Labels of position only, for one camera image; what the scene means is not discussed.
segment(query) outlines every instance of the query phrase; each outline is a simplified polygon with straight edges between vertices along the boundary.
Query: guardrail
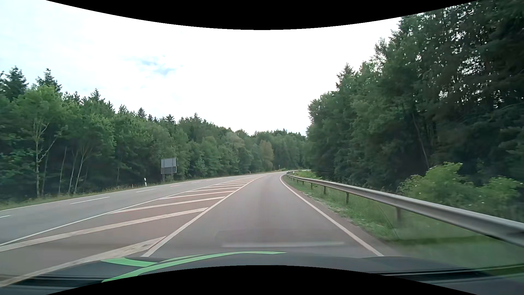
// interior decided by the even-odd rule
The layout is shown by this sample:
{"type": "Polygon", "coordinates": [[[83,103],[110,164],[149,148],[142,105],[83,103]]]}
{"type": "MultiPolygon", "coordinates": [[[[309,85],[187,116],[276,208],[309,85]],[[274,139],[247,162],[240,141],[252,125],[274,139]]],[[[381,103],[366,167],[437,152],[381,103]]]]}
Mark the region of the guardrail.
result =
{"type": "Polygon", "coordinates": [[[286,176],[297,182],[302,181],[302,184],[310,183],[311,187],[313,184],[323,186],[324,194],[327,187],[345,192],[346,203],[349,194],[353,194],[395,207],[398,219],[401,219],[401,210],[406,210],[524,247],[524,223],[358,186],[298,177],[291,174],[294,172],[290,171],[286,176]]]}

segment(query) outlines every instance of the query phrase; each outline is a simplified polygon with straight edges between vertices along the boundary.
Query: sign post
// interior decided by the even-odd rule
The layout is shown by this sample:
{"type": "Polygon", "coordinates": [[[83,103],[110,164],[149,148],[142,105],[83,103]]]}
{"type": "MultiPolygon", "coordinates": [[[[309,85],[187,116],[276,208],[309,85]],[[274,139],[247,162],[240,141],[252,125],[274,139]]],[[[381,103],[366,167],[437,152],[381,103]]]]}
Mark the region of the sign post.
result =
{"type": "Polygon", "coordinates": [[[162,159],[160,162],[160,174],[162,174],[162,181],[166,181],[166,174],[171,174],[171,180],[173,181],[173,175],[177,172],[177,158],[162,159]]]}

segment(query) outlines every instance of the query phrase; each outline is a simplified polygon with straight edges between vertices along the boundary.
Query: sky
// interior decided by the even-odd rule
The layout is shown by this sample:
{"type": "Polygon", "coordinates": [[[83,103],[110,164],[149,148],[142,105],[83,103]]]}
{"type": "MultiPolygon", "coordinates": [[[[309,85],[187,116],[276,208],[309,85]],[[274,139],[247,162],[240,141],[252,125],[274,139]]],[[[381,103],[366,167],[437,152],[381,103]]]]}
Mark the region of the sky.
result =
{"type": "Polygon", "coordinates": [[[118,110],[199,117],[255,131],[305,131],[309,103],[358,69],[400,18],[338,27],[229,30],[148,22],[44,0],[1,1],[0,71],[30,83],[46,68],[63,91],[98,88],[118,110]]]}

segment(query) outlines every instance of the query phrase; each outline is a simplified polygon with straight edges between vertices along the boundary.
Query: treeline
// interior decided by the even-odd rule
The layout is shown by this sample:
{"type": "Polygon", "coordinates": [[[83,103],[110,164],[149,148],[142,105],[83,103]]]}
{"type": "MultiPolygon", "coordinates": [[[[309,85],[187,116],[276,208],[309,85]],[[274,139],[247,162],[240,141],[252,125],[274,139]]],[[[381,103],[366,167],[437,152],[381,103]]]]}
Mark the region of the treeline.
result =
{"type": "Polygon", "coordinates": [[[483,0],[403,17],[370,60],[346,66],[336,91],[309,105],[311,168],[457,207],[486,195],[522,202],[523,9],[483,0]]]}
{"type": "Polygon", "coordinates": [[[160,160],[177,158],[175,180],[304,166],[305,136],[285,129],[232,131],[198,117],[129,111],[94,90],[62,91],[47,69],[29,86],[17,67],[0,75],[0,201],[97,192],[161,181],[160,160]]]}

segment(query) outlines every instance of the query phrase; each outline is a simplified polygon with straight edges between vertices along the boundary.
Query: asphalt road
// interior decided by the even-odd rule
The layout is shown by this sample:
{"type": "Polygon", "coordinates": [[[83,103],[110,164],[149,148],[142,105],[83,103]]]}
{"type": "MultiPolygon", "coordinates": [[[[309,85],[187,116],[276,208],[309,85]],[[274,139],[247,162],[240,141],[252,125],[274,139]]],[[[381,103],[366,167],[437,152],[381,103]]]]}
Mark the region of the asphalt road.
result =
{"type": "Polygon", "coordinates": [[[188,181],[0,211],[0,287],[122,256],[243,250],[392,255],[284,184],[283,174],[188,181]]]}

